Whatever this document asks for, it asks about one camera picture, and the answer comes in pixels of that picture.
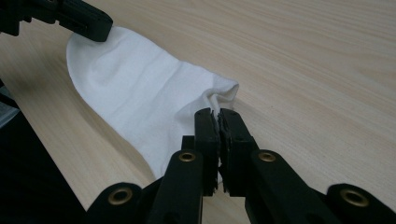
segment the light wood grain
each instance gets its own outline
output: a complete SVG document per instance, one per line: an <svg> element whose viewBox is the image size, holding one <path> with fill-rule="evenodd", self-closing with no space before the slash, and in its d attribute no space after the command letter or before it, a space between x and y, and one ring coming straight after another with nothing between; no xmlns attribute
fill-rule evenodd
<svg viewBox="0 0 396 224"><path fill-rule="evenodd" d="M347 182L396 210L396 3L87 1L180 60L236 79L234 109L261 148L312 188ZM152 181L136 151L78 96L70 32L39 21L0 35L0 78L84 207ZM243 200L205 199L204 223L247 223Z"/></svg>

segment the wooden table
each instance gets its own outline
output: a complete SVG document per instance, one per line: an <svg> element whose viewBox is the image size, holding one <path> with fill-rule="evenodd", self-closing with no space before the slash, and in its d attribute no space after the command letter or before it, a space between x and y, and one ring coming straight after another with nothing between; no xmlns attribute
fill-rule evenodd
<svg viewBox="0 0 396 224"><path fill-rule="evenodd" d="M396 3L86 1L183 61L236 79L234 109L261 148L312 188L347 182L396 209ZM0 78L85 208L107 186L153 181L79 97L71 32L41 21L0 35ZM205 198L204 223L248 223L243 199Z"/></svg>

